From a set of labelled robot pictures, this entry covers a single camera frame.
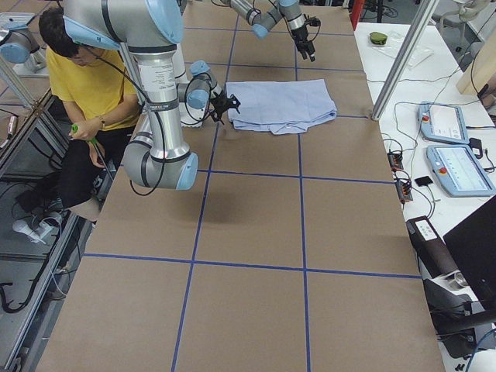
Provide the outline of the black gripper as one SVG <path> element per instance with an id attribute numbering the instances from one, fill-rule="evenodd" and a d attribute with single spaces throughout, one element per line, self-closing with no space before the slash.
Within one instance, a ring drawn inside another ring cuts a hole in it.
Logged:
<path id="1" fill-rule="evenodd" d="M 213 93 L 211 103 L 213 105 L 212 119 L 217 124 L 224 125 L 222 114 L 228 109 L 235 109 L 236 112 L 239 112 L 239 99 L 235 95 L 227 97 L 224 91 L 221 91 L 219 94 Z"/>
<path id="2" fill-rule="evenodd" d="M 315 61 L 315 50 L 313 49 L 312 41 L 308 39 L 308 30 L 306 26 L 291 30 L 291 35 L 297 51 L 302 55 L 304 60 L 311 62 Z"/>

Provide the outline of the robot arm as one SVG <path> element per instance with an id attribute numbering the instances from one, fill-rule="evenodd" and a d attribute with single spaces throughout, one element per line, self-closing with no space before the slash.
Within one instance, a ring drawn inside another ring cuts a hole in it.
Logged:
<path id="1" fill-rule="evenodd" d="M 191 83 L 175 80 L 173 55 L 183 38 L 176 1 L 66 1 L 64 23 L 75 42 L 107 50 L 126 44 L 137 62 L 136 88 L 148 114 L 126 147 L 122 165 L 128 178 L 147 188 L 190 189 L 198 156 L 190 151 L 181 128 L 180 104 L 195 109 L 213 105 L 215 119 L 237 109 L 236 96 L 217 85 L 208 65 L 199 60 Z"/>
<path id="2" fill-rule="evenodd" d="M 267 11 L 257 8 L 254 1 L 232 0 L 222 1 L 222 4 L 244 18 L 259 39 L 265 38 L 281 20 L 284 20 L 302 58 L 315 61 L 315 47 L 313 39 L 309 39 L 308 27 L 319 28 L 321 21 L 304 14 L 299 1 L 270 1 L 271 7 Z"/>

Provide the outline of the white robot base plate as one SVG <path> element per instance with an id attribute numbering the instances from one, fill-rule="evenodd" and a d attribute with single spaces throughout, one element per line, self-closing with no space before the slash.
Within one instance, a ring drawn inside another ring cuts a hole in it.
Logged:
<path id="1" fill-rule="evenodd" d="M 180 114 L 183 127 L 198 128 L 203 124 L 205 112 L 202 109 L 180 108 Z"/>

